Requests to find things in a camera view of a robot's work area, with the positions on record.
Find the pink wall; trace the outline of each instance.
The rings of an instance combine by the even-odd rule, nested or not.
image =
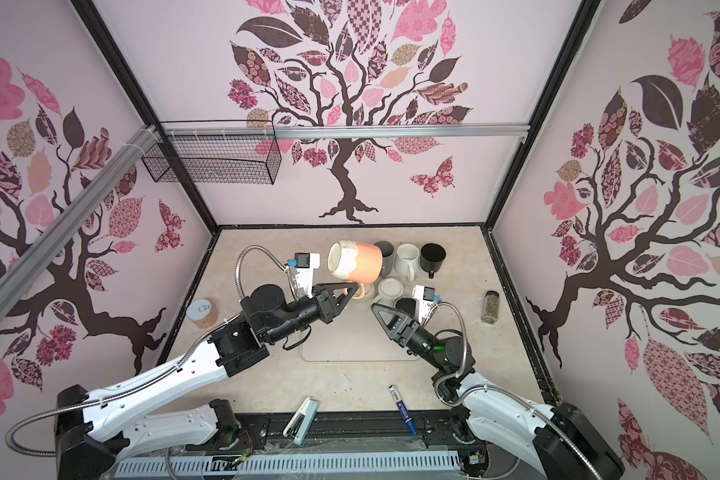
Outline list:
[[[181,0],[97,4],[163,120],[242,120],[254,113],[274,115],[278,124],[344,125],[352,124],[361,108],[362,122],[371,124],[386,124],[391,116],[406,112],[410,115],[401,122],[411,124],[420,114],[451,107],[453,112],[446,110],[429,121],[528,121],[579,2],[239,0],[204,2],[202,8]],[[321,5],[334,8],[324,10]],[[359,27],[358,10],[350,5],[369,12],[367,30]],[[312,21],[325,27],[311,30],[307,25]],[[285,39],[273,37],[260,28],[267,22],[280,22],[293,33]],[[311,61],[307,63],[299,56],[317,52],[327,57],[340,37],[359,48],[356,62],[338,54],[331,58],[336,72],[325,59],[307,55]],[[230,42],[238,45],[237,50]],[[434,47],[432,56],[419,73],[419,57],[430,47]],[[264,72],[257,73],[262,85],[256,83],[257,75],[247,76],[244,48],[252,49],[256,72]],[[245,72],[238,67],[240,62]],[[311,82],[314,91],[309,77],[299,79],[294,73],[300,69],[306,74],[306,68],[316,75]],[[291,76],[283,69],[291,69]],[[364,71],[378,76],[369,74],[363,81]],[[346,92],[341,83],[347,85]],[[417,93],[436,84],[442,89],[450,85],[451,94]],[[284,93],[288,89],[301,93]],[[383,98],[379,95],[389,97],[384,109],[374,111]],[[330,104],[320,115],[318,102]],[[331,112],[340,104],[342,110],[334,118]],[[299,144],[296,148],[302,152],[316,148],[318,155],[320,151],[325,155],[325,160],[316,157],[311,164],[298,154],[294,157],[292,142],[284,142],[274,186],[198,187],[221,224],[484,221],[517,139],[430,138],[420,148],[403,145],[406,140],[374,141],[362,146],[374,153],[374,159],[366,156],[359,161],[353,153],[356,146],[345,148],[343,142],[336,158],[329,154],[329,139]],[[436,173],[449,158],[452,170],[443,182]],[[412,178],[424,185],[416,185]],[[427,184],[429,190],[438,191],[425,192]],[[323,216],[331,211],[333,215]]]
[[[0,2],[0,276],[140,126],[68,2]],[[0,478],[55,478],[14,423],[152,367],[209,237],[177,184],[123,178],[0,324]],[[52,421],[20,438],[52,449]]]
[[[720,0],[606,2],[497,235],[624,478],[720,478]]]

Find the pink butterfly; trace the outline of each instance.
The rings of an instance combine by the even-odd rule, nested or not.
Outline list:
[[[438,167],[438,172],[431,177],[430,175],[414,175],[411,180],[416,185],[424,187],[424,192],[430,194],[434,198],[434,192],[440,190],[440,185],[443,187],[454,186],[454,176],[451,170],[454,168],[453,157],[446,158],[443,163]]]
[[[166,228],[163,230],[163,233],[157,237],[155,252],[165,250],[169,246],[176,248],[181,245],[181,236],[176,231],[181,230],[182,222],[186,222],[186,220],[182,220],[178,214],[172,214],[170,208],[165,205],[162,200],[160,200],[160,216],[163,217],[163,223],[166,225]]]

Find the marker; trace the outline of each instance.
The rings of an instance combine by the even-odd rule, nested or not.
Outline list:
[[[394,402],[398,406],[398,410],[400,411],[400,415],[403,417],[405,425],[408,426],[408,430],[411,430],[411,435],[418,435],[416,427],[413,426],[413,419],[411,419],[411,416],[408,414],[408,409],[405,408],[403,399],[400,397],[400,392],[394,388],[394,385],[389,386],[389,394],[392,395],[392,398],[394,398]]]

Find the black wire mesh basket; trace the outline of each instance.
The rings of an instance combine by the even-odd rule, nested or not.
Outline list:
[[[257,132],[261,127],[270,128],[250,134],[169,131],[163,141],[173,145],[193,182],[272,185],[282,160],[275,131],[270,120],[257,121],[254,126]],[[148,149],[142,161],[155,182],[179,181],[160,144]]]

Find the orange mug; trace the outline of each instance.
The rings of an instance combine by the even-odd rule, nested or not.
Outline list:
[[[374,283],[382,272],[382,250],[376,245],[340,240],[328,252],[328,272],[345,282]]]

